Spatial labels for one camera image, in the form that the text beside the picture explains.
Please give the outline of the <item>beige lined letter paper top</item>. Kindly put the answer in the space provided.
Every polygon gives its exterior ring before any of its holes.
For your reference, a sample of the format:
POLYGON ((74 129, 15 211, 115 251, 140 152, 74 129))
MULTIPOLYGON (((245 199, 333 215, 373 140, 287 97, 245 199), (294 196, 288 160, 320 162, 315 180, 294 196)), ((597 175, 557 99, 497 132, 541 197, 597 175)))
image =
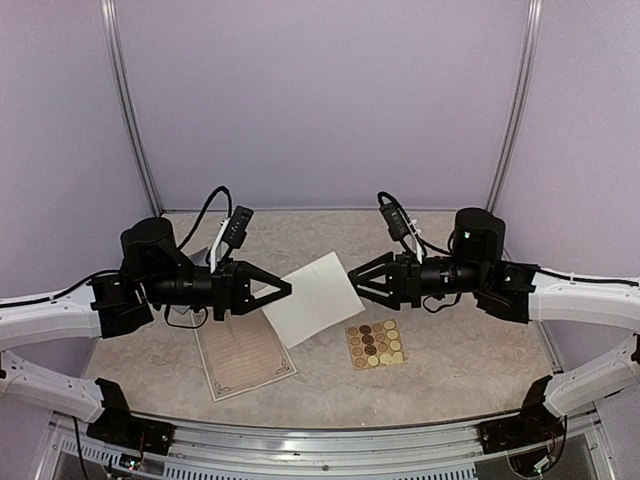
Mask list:
POLYGON ((291 285, 291 294, 262 310, 287 349, 365 310, 335 251, 284 280, 291 285))

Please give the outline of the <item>beige lined letter paper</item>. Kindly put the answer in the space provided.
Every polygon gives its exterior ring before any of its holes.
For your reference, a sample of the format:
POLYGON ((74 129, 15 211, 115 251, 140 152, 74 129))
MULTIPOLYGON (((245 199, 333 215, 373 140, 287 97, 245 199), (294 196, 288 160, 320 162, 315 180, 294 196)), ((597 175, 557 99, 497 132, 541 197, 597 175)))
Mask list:
POLYGON ((287 349, 365 310, 335 251, 284 280, 291 285, 291 294, 262 310, 287 349))
POLYGON ((195 338, 214 401, 225 400, 297 373, 289 352, 260 310, 209 320, 191 315, 195 338))

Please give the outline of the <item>grey envelope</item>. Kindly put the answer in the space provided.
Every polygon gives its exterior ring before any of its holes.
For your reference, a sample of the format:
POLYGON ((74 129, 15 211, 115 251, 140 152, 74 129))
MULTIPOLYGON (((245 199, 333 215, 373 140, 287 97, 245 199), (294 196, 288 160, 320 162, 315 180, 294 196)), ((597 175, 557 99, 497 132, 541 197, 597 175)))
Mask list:
POLYGON ((196 266, 210 267, 210 249, 207 247, 194 252, 189 258, 196 266))

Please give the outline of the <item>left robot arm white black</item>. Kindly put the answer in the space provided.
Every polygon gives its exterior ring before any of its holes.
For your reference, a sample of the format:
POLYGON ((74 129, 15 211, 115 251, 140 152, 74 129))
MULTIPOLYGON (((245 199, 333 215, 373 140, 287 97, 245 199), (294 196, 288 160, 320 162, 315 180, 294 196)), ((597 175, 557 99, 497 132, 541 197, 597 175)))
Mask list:
POLYGON ((290 283, 245 261, 197 265, 178 247, 171 222, 144 219, 121 235, 123 262, 77 285, 1 302, 1 393, 72 416, 121 445, 140 434, 118 384, 69 377, 32 364, 14 348, 67 339, 110 339, 153 322, 161 307, 209 309, 216 320, 245 315, 289 296, 290 283))

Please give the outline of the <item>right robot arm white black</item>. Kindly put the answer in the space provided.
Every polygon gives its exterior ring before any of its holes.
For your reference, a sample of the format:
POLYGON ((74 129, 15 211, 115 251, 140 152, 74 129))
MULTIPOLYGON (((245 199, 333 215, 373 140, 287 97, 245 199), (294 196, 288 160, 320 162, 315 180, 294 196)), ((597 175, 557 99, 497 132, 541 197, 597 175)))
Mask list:
POLYGON ((486 314, 524 323, 572 321, 629 331, 619 346, 559 375, 534 382, 513 419, 511 433, 523 444, 535 442, 551 424, 595 400, 639 382, 639 281, 636 278, 578 276, 535 264, 503 259, 506 224, 487 210, 457 211, 444 256, 417 249, 388 252, 348 274, 356 293, 398 310, 408 304, 470 293, 486 314))

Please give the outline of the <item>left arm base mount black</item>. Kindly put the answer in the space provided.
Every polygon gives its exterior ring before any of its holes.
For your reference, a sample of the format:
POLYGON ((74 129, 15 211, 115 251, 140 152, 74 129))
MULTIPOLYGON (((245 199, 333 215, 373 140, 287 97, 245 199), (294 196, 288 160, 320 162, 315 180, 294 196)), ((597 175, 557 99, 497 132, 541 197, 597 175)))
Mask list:
POLYGON ((131 413, 120 386, 110 380, 95 381, 102 394, 102 412, 87 424, 89 438, 108 444, 167 456, 175 427, 168 422, 147 419, 131 413))

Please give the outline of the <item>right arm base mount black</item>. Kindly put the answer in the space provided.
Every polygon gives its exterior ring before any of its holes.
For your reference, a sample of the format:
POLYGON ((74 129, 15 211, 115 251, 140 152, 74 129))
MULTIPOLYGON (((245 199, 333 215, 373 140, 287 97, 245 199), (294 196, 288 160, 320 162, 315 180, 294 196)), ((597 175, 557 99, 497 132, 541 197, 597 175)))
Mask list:
POLYGON ((547 375, 531 385, 517 415, 477 426, 484 454, 513 450, 566 434, 563 416, 544 406, 544 392, 551 380, 552 376, 547 375))

